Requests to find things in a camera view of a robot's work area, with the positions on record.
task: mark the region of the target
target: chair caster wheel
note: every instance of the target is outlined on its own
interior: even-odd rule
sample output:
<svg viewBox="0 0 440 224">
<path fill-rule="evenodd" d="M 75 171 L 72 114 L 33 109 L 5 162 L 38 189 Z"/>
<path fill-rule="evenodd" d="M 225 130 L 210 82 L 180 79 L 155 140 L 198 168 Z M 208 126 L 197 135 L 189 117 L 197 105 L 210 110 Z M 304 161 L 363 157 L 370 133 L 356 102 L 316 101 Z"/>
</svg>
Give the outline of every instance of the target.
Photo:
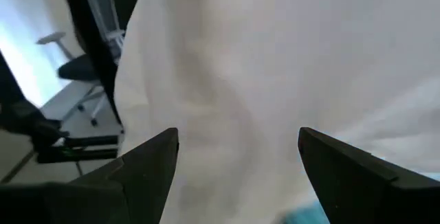
<svg viewBox="0 0 440 224">
<path fill-rule="evenodd" d="M 90 123 L 93 127 L 97 127 L 97 125 L 98 125 L 98 121 L 96 121 L 96 119 L 90 120 Z"/>
</svg>

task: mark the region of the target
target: black chair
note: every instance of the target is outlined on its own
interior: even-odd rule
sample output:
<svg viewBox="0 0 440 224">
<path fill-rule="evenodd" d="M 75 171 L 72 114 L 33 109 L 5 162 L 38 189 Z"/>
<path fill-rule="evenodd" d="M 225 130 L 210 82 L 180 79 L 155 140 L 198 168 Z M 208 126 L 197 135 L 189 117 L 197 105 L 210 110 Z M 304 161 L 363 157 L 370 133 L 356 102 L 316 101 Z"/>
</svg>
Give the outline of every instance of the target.
<svg viewBox="0 0 440 224">
<path fill-rule="evenodd" d="M 98 103 L 95 105 L 92 112 L 90 113 L 91 125 L 97 126 L 98 122 L 96 120 L 96 115 L 98 114 L 99 110 L 101 110 L 106 99 L 104 89 L 100 86 L 99 77 L 95 73 L 94 67 L 91 64 L 90 57 L 87 54 L 83 54 L 79 57 L 74 58 L 69 50 L 67 50 L 67 48 L 61 42 L 61 39 L 64 36 L 65 32 L 55 32 L 53 34 L 40 38 L 36 43 L 39 45 L 46 45 L 48 43 L 55 42 L 64 52 L 69 61 L 58 69 L 58 76 L 60 78 L 66 80 L 79 80 L 92 84 L 92 87 L 80 99 L 80 101 L 75 104 L 74 108 L 80 111 L 84 111 L 84 103 L 90 100 L 99 99 Z M 69 115 L 66 115 L 66 117 L 63 118 L 63 121 L 65 121 L 67 118 L 69 118 Z"/>
</svg>

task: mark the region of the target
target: black cable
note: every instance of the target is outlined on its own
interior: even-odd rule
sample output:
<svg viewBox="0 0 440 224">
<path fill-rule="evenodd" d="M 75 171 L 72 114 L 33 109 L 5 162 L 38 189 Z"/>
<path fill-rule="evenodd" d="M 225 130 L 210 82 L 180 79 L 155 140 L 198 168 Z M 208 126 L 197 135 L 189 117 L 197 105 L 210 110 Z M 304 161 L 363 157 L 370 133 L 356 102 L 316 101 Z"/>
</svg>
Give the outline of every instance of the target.
<svg viewBox="0 0 440 224">
<path fill-rule="evenodd" d="M 83 170 L 81 169 L 80 162 L 76 161 L 75 165 L 76 165 L 76 169 L 78 169 L 78 173 L 80 174 L 80 177 L 83 176 L 84 174 L 83 174 Z"/>
<path fill-rule="evenodd" d="M 7 173 L 7 175 L 1 179 L 0 183 L 9 183 L 20 171 L 23 169 L 24 166 L 33 158 L 35 152 L 31 150 L 27 153 L 18 163 L 14 166 L 14 168 Z"/>
</svg>

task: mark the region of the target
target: white wall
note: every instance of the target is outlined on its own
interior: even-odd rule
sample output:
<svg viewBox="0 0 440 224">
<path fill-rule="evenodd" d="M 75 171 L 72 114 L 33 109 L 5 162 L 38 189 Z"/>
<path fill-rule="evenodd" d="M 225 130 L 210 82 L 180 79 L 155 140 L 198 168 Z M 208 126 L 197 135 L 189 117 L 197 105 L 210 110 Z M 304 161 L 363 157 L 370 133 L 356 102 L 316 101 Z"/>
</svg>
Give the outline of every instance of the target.
<svg viewBox="0 0 440 224">
<path fill-rule="evenodd" d="M 26 98 L 43 106 L 69 81 L 58 78 L 66 62 L 55 44 L 35 42 L 52 32 L 64 31 L 63 39 L 74 56 L 83 52 L 76 42 L 66 0 L 0 0 L 0 50 Z"/>
</svg>

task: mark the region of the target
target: white fabric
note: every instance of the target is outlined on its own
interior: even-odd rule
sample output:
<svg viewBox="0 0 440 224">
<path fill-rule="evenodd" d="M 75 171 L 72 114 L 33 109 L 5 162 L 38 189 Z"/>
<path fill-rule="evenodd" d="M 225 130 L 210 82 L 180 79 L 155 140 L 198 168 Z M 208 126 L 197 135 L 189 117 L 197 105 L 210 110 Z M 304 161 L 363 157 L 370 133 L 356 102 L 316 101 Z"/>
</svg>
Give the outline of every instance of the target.
<svg viewBox="0 0 440 224">
<path fill-rule="evenodd" d="M 121 152 L 175 126 L 161 222 L 269 223 L 315 198 L 302 126 L 439 172 L 439 66 L 438 0 L 139 0 Z"/>
</svg>

